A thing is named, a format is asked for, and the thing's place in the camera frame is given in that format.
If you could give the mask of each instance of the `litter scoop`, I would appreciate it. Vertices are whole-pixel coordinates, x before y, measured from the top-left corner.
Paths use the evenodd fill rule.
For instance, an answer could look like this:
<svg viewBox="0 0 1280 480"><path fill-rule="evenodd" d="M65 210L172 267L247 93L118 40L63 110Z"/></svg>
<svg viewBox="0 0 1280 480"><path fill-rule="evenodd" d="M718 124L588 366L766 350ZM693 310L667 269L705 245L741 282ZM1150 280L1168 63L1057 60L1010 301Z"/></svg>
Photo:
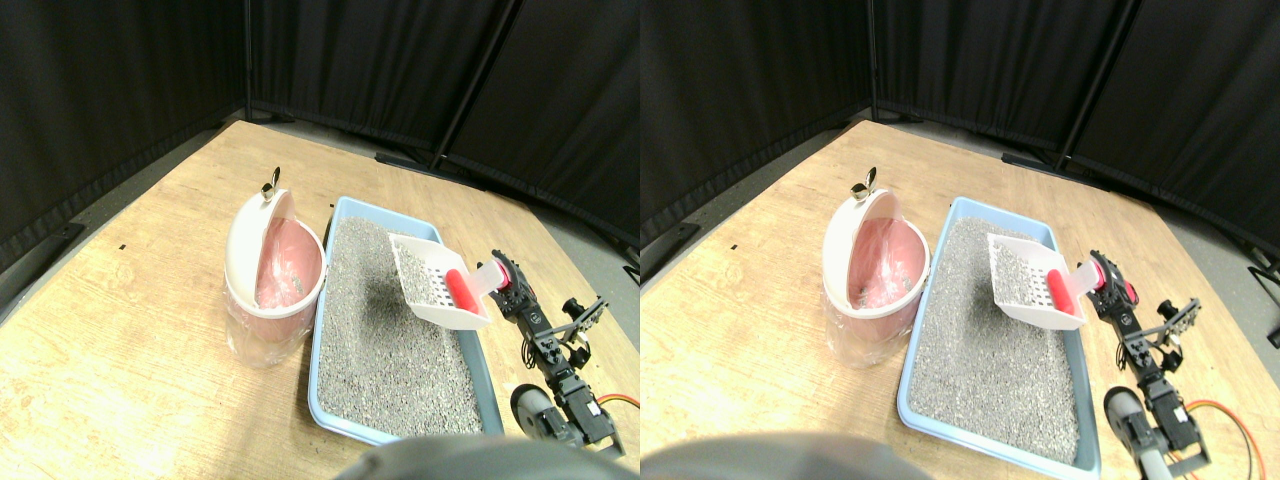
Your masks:
<svg viewBox="0 0 1280 480"><path fill-rule="evenodd" d="M1005 315L1050 330L1084 325L1080 296L1102 287L1102 268L1093 260L1068 274L1066 259L1048 247L1020 238L987 234L991 284Z"/></svg>
<svg viewBox="0 0 1280 480"><path fill-rule="evenodd" d="M467 273L462 256L440 243L396 233L390 241L404 301L413 315L452 330L489 325L483 298L509 282L498 261Z"/></svg>

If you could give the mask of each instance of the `black curtain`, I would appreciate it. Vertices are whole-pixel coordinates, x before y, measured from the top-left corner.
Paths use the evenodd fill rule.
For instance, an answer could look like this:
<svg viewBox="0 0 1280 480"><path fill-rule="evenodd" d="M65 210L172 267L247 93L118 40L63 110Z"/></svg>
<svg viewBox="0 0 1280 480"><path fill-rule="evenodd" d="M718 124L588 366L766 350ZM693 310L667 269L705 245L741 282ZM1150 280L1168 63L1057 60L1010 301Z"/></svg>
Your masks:
<svg viewBox="0 0 1280 480"><path fill-rule="evenodd" d="M1060 150L1119 1L876 0L877 106Z"/></svg>
<svg viewBox="0 0 1280 480"><path fill-rule="evenodd" d="M1074 159L1280 255L1280 4L1144 1Z"/></svg>
<svg viewBox="0 0 1280 480"><path fill-rule="evenodd" d="M253 0L252 105L434 152L503 5Z"/></svg>
<svg viewBox="0 0 1280 480"><path fill-rule="evenodd" d="M527 1L449 161L639 246L634 1Z"/></svg>
<svg viewBox="0 0 1280 480"><path fill-rule="evenodd" d="M238 1L0 3L0 270L243 101Z"/></svg>
<svg viewBox="0 0 1280 480"><path fill-rule="evenodd" d="M653 1L641 10L641 243L869 105L861 1Z"/></svg>

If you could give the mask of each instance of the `bin lid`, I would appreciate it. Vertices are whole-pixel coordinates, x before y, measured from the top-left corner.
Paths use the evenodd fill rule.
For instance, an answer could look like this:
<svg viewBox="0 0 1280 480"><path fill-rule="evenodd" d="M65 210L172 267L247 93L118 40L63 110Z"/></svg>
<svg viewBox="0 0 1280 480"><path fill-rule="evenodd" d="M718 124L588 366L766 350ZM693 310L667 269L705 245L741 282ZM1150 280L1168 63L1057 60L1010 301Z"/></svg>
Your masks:
<svg viewBox="0 0 1280 480"><path fill-rule="evenodd" d="M852 310L849 303L849 261L854 252L854 239L863 224L873 219L902 220L902 209L892 191L878 188L863 198L846 200L827 224L822 242L822 284L827 297L841 310Z"/></svg>
<svg viewBox="0 0 1280 480"><path fill-rule="evenodd" d="M262 186L241 206L227 232L227 288L242 302L257 307L257 269L262 257L262 242L274 218L294 219L293 195L275 188L280 169L275 169L271 183Z"/></svg>

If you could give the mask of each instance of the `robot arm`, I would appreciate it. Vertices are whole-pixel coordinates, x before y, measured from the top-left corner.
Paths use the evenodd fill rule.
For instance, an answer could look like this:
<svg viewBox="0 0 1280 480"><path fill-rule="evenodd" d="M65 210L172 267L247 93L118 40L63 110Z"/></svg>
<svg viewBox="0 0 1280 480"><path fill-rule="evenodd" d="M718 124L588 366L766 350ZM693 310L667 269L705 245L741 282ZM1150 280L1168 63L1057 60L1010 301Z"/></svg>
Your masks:
<svg viewBox="0 0 1280 480"><path fill-rule="evenodd" d="M1147 421L1143 403L1138 396L1124 387L1107 392L1103 401L1107 422L1133 454L1147 479L1169 479L1187 475L1210 463L1208 451L1183 399L1172 384L1165 379L1165 371L1176 371L1183 362L1181 343L1178 337L1196 324L1199 301L1192 301L1183 308L1175 308L1167 300L1157 311L1165 317L1165 324L1143 330L1134 316L1138 306L1138 292L1126 282L1110 260L1097 251L1091 252L1093 260L1102 268L1103 284L1089 293L1089 300L1098 317L1115 328L1120 338L1117 366L1133 369L1142 389L1146 410L1156 417L1156 425ZM1160 362L1152 352L1161 353ZM1164 456L1199 444L1199 453L1172 465L1165 465Z"/></svg>
<svg viewBox="0 0 1280 480"><path fill-rule="evenodd" d="M502 315L520 328L525 366L538 367L543 372L543 380L556 401L552 404L552 398L536 385L520 385L512 393L511 408L521 430L532 438L552 439L577 448L611 438L613 444L599 452L607 457L623 456L613 417L595 401L591 387L577 375L577 370L591 357L586 330L600 319L607 303L598 298L584 308L570 298L562 311L573 321L552 326L538 303L538 296L520 271L520 265L500 251L494 250L493 256L507 273L507 285L490 296ZM570 349L567 357L562 347Z"/></svg>

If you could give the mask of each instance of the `gray floor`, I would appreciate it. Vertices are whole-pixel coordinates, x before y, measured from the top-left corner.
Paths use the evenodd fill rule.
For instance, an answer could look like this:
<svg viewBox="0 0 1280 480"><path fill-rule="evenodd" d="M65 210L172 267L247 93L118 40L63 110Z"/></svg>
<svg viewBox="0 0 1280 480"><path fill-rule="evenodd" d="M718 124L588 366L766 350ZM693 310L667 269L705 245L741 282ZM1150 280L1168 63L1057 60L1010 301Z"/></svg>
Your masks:
<svg viewBox="0 0 1280 480"><path fill-rule="evenodd" d="M241 113L232 115L232 118L242 118ZM317 143L328 145L335 148L346 150L357 155L372 157L378 151L385 151L374 143L347 134L342 131L328 128L324 125L317 125L310 122L294 122L294 123L278 123L268 124L278 132L288 133L296 137L306 138ZM145 168L142 172L134 174L124 183L116 188L108 192L102 198L93 202L90 207L84 209L79 215L77 215L72 221L84 224L84 233L79 236L73 242L72 250L44 275L37 280L28 293L38 289L54 273L61 268L67 260L69 260L79 248L104 225L108 224L116 214L129 206L134 200L142 196L143 192L150 189L156 182L160 180L165 174L173 170L178 164L186 160L196 150L200 150L206 142L209 142L216 131L210 129L201 132L195 138L187 141L186 143L178 146L169 154ZM626 260L617 253L604 239L596 236L590 228L577 219L564 215L556 210L531 207L534 214L543 225L550 232L552 238L561 244L573 264L590 283L595 294L604 297L609 301L609 311L613 317L622 326L622 330L631 339L631 343L640 348L640 296L639 287L631 280L622 268L626 265ZM591 292L580 293L580 301L591 300L588 297ZM9 314L20 307L26 301L27 294L23 294L18 301L8 306L0 306L0 325L8 319ZM558 312L559 305L567 298L545 298L548 303L548 314Z"/></svg>
<svg viewBox="0 0 1280 480"><path fill-rule="evenodd" d="M863 111L854 119L869 118L869 111ZM934 122L895 124L892 127L996 159L1000 159L1005 152L1025 155L1025 152L991 138ZM782 178L783 174L838 137L840 133L842 132L827 131L814 136L694 211L685 221L698 224L701 228L671 262L649 282L645 282L641 292L648 292L649 288L662 282L662 276L703 238L714 232L746 202L764 192L773 182ZM1280 287L1270 283L1266 287L1260 284L1247 270L1249 265L1253 265L1253 260L1204 220L1162 205L1157 205L1156 210L1172 230L1174 237L1194 259L1213 291L1226 303L1226 308L1271 374L1272 381L1280 384L1280 349L1274 348L1266 339L1267 333L1280 326L1280 306L1277 306ZM1197 294L1199 293L1187 292L1187 297ZM1211 312L1202 312L1201 317L1204 319L1202 321L1213 319ZM1194 332L1192 329L1188 335L1194 335ZM1196 352L1187 352L1187 357L1189 362L1194 362Z"/></svg>

